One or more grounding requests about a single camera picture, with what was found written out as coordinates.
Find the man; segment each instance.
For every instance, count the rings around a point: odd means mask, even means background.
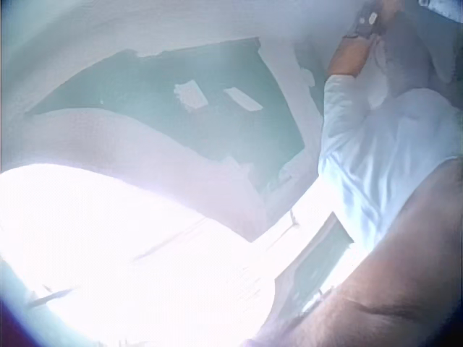
[[[320,177],[339,198],[337,217],[370,254],[310,315],[256,346],[419,346],[461,304],[462,114],[428,89],[431,59],[403,31],[411,28],[398,8],[390,0],[363,7],[325,86]],[[356,76],[376,33],[394,69],[391,97],[371,110]],[[407,45],[414,54],[404,54]]]

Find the white shirt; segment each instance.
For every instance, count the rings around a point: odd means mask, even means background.
[[[429,89],[371,110],[354,77],[328,79],[318,170],[355,242],[371,251],[426,177],[462,155],[462,116]]]

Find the shirt sleeve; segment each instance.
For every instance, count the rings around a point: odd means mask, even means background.
[[[354,136],[369,111],[367,93],[359,88],[353,76],[334,75],[328,78],[320,164]]]

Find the wristwatch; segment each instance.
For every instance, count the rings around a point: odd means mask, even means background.
[[[374,0],[363,5],[357,13],[354,25],[351,27],[345,38],[366,38],[381,32],[379,15],[383,8],[381,0]]]

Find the bright light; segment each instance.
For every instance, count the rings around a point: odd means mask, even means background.
[[[48,307],[104,343],[236,347],[271,310],[273,279],[248,266],[241,236],[107,176],[55,165],[7,171],[0,224],[0,255],[25,285],[41,295],[43,285],[77,286]]]

